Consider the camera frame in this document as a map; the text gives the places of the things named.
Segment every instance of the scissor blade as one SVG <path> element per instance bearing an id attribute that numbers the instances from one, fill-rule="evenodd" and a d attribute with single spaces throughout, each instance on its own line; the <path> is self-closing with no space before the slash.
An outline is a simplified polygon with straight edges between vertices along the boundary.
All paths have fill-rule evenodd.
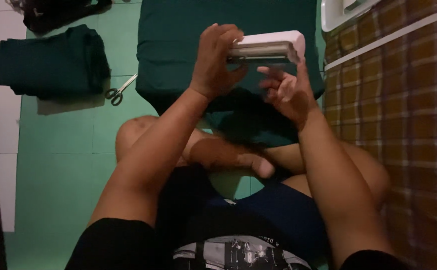
<path id="1" fill-rule="evenodd" d="M 127 86 L 129 86 L 136 78 L 137 78 L 138 74 L 133 75 L 130 79 L 128 79 L 128 81 L 126 81 L 122 87 L 120 87 L 119 91 L 122 92 L 125 88 L 127 88 Z"/>

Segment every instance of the folded green fabric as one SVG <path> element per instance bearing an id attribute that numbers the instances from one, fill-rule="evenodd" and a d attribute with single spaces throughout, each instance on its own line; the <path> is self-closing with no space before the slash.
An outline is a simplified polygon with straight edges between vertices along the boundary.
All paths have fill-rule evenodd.
<path id="1" fill-rule="evenodd" d="M 200 34 L 213 23 L 236 24 L 246 35 L 298 30 L 305 36 L 310 83 L 318 98 L 324 83 L 315 44 L 317 0 L 143 0 L 140 10 L 137 92 L 162 114 L 190 83 Z M 282 66 L 296 73 L 293 63 Z M 297 142 L 294 125 L 263 102 L 264 78 L 251 64 L 228 96 L 208 107 L 205 118 L 228 140 L 268 147 Z"/>
<path id="2" fill-rule="evenodd" d="M 0 85 L 43 100 L 100 94 L 110 77 L 102 38 L 85 24 L 38 39 L 0 41 Z"/>

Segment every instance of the navy blue shorts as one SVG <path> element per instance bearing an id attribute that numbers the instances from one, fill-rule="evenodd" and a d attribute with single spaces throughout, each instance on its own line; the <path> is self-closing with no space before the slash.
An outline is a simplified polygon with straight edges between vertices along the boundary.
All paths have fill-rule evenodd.
<path id="1" fill-rule="evenodd" d="M 236 207 L 267 219 L 287 237 L 289 250 L 306 258 L 328 254 L 329 242 L 325 225 L 315 201 L 281 181 L 291 175 L 284 169 L 266 181 L 260 191 L 230 204 L 212 186 L 207 171 L 200 165 L 175 168 L 158 203 L 158 230 L 171 224 L 186 224 L 188 217 L 209 207 Z"/>

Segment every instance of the hand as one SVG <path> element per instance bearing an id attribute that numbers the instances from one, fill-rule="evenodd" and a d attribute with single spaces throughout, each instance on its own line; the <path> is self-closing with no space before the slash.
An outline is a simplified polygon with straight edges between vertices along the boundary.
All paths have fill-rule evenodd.
<path id="1" fill-rule="evenodd" d="M 213 24 L 200 35 L 198 56 L 193 70 L 190 88 L 207 97 L 227 95 L 232 86 L 247 74 L 247 66 L 241 65 L 228 71 L 227 55 L 235 40 L 242 40 L 244 33 L 234 24 Z"/>
<path id="2" fill-rule="evenodd" d="M 258 72 L 267 75 L 260 87 L 268 89 L 265 101 L 302 129 L 308 113 L 318 108 L 314 93 L 310 87 L 306 61 L 297 65 L 297 76 L 269 67 L 258 67 Z"/>

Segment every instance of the checkered cloth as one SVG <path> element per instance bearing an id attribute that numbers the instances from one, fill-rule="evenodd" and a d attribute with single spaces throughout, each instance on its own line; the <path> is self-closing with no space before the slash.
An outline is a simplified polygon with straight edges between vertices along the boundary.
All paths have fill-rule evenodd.
<path id="1" fill-rule="evenodd" d="M 329 33 L 329 63 L 437 12 L 437 0 L 382 0 Z M 342 140 L 387 168 L 383 213 L 396 254 L 437 269 L 437 21 L 325 72 L 324 114 Z"/>

